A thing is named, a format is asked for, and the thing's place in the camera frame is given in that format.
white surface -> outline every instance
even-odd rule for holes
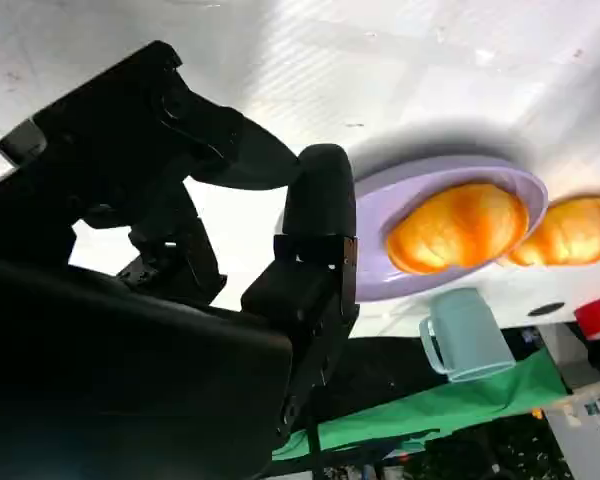
[[[463,126],[463,143],[515,146],[551,198],[600,191],[600,0],[0,0],[0,137],[153,39],[176,48],[194,91],[297,151],[342,144],[358,175],[391,149],[453,150]],[[284,191],[188,186],[229,274],[217,304],[237,308],[272,258]],[[79,231],[76,263],[115,272],[134,255],[123,231]],[[457,285],[478,286],[503,326],[518,325],[539,305],[599,297],[600,264],[493,265]],[[354,333],[414,334],[432,293],[363,305]]]
[[[545,410],[575,480],[600,480],[600,415],[589,416],[585,409],[599,397],[598,392],[574,396],[562,408]]]

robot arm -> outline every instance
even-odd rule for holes
[[[296,157],[191,92],[180,64],[154,42],[0,141],[16,167],[0,181],[0,458],[21,478],[251,477],[357,318],[344,151]],[[209,306],[226,277],[187,176],[289,186],[275,260],[241,312]],[[68,265],[79,219],[131,226],[139,256],[116,277]]]

croissant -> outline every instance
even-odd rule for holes
[[[495,185],[470,184],[426,200],[389,233],[386,247],[396,268],[427,275],[500,257],[528,227],[529,214],[518,197]]]
[[[600,198],[549,207],[542,223],[507,257],[517,265],[587,265],[600,260]]]

green cloth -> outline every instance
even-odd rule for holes
[[[548,351],[542,349],[515,367],[482,380],[447,383],[393,402],[324,422],[318,426],[323,450],[373,438],[439,429],[418,441],[542,407],[567,394]],[[307,455],[304,430],[273,452],[273,460]]]

mug handle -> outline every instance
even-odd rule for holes
[[[442,364],[442,360],[438,357],[436,347],[433,345],[433,339],[429,333],[429,325],[431,324],[431,317],[427,317],[420,322],[420,340],[422,340],[422,346],[424,347],[424,353],[427,354],[427,359],[431,364],[431,367],[442,375],[451,373],[451,370]]]

